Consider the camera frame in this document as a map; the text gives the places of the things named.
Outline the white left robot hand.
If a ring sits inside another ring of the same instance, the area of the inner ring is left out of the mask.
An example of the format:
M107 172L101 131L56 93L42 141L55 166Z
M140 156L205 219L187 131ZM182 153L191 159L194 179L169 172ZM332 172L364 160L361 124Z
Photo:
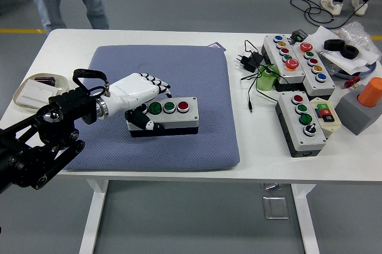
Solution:
M99 99L102 110L100 119L109 118L118 111L125 111L127 121L142 130L163 129L142 113L139 107L162 93L170 98L169 84L147 73L133 73L110 85L109 92L110 96L102 95Z

